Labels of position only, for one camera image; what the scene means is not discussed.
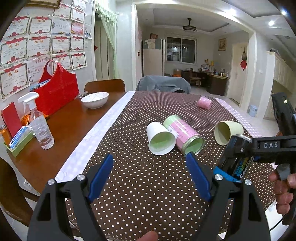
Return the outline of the left hand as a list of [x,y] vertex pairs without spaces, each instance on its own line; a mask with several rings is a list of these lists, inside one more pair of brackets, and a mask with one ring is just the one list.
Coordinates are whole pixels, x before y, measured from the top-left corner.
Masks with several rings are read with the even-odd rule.
[[137,241],[158,241],[158,234],[155,231],[149,231],[142,237],[138,238]]

